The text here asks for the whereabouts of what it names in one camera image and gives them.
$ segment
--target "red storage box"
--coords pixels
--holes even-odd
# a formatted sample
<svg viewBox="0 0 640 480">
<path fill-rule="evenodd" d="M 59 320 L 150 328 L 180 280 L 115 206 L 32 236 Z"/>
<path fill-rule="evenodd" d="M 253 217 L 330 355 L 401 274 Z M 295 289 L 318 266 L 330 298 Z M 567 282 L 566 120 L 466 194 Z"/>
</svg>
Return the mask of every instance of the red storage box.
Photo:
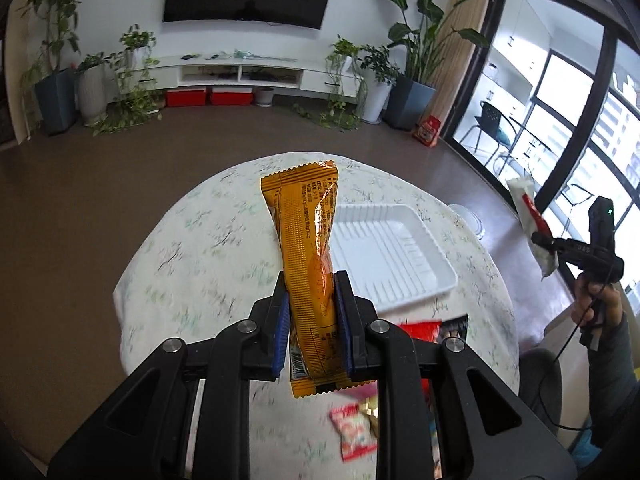
<svg viewBox="0 0 640 480">
<path fill-rule="evenodd" d="M 212 105 L 250 105 L 254 90 L 251 87 L 213 87 L 210 99 Z"/>
<path fill-rule="evenodd" d="M 207 102 L 207 88 L 176 88 L 166 91 L 167 106 L 204 106 Z"/>
</svg>

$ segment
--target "white plastic tray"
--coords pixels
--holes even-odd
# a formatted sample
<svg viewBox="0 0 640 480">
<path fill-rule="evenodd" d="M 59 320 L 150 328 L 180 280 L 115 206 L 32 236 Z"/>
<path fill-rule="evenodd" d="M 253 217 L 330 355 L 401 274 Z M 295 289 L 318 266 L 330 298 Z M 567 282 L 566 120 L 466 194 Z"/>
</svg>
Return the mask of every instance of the white plastic tray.
<svg viewBox="0 0 640 480">
<path fill-rule="evenodd" d="M 378 313 L 451 290 L 458 276 L 418 214 L 401 204 L 337 205 L 329 239 L 336 270 Z"/>
</svg>

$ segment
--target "orange snack package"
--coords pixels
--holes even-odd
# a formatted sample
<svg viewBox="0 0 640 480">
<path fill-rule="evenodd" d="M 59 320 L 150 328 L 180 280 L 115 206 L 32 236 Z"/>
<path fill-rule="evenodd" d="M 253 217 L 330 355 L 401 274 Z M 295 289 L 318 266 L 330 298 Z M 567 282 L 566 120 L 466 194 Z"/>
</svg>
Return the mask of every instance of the orange snack package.
<svg viewBox="0 0 640 480">
<path fill-rule="evenodd" d="M 260 181 L 280 240 L 289 291 L 295 397 L 354 385 L 342 368 L 329 254 L 337 184 L 332 161 L 305 164 Z"/>
</svg>

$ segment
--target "floral tablecloth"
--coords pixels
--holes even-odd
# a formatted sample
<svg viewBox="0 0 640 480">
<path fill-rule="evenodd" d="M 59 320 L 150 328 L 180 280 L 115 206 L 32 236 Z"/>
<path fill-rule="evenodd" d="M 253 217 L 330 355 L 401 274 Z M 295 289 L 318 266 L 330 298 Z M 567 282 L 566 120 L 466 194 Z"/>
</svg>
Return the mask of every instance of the floral tablecloth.
<svg viewBox="0 0 640 480">
<path fill-rule="evenodd" d="M 414 208 L 458 274 L 454 290 L 385 318 L 401 322 L 468 314 L 468 343 L 517 393 L 513 307 L 495 264 L 466 224 L 412 184 L 326 153 L 284 153 L 239 164 L 204 181 L 169 209 L 113 292 L 125 371 L 131 373 L 166 338 L 191 343 L 216 336 L 248 317 L 256 300 L 271 295 L 282 260 L 260 177 L 315 160 L 335 161 L 338 202 Z M 349 463 L 340 458 L 339 437 L 327 413 L 350 400 L 340 392 L 294 399 L 288 359 L 279 381 L 252 383 L 253 478 L 374 478 L 375 454 Z"/>
</svg>

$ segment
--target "white tv cabinet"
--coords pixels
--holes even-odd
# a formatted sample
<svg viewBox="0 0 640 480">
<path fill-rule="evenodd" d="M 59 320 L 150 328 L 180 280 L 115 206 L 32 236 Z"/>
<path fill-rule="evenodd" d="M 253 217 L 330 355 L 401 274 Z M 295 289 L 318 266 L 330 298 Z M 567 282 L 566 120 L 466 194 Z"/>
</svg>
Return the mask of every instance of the white tv cabinet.
<svg viewBox="0 0 640 480">
<path fill-rule="evenodd" d="M 332 81 L 322 62 L 309 60 L 281 61 L 276 59 L 206 59 L 203 56 L 181 59 L 180 56 L 156 58 L 160 63 L 149 67 L 154 88 L 170 89 L 187 86 L 270 86 L 327 94 Z M 264 71 L 278 77 L 278 81 L 256 80 L 252 73 Z M 140 81 L 142 70 L 134 70 L 134 81 Z M 342 74 L 342 93 L 356 97 L 359 81 L 353 72 Z"/>
</svg>

